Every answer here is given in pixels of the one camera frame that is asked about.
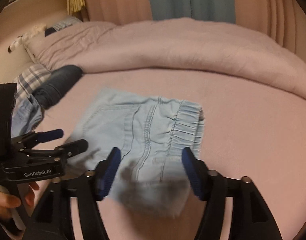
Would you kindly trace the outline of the person's left hand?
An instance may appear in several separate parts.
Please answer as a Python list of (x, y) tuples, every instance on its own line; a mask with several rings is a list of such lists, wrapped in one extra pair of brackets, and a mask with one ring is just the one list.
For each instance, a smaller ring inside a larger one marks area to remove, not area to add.
[[(39, 189), (40, 186), (36, 182), (29, 183), (24, 198), (30, 208), (34, 206), (35, 192)], [(12, 217), (11, 209), (19, 207), (21, 203), (18, 197), (0, 191), (0, 219), (2, 221), (9, 221)]]

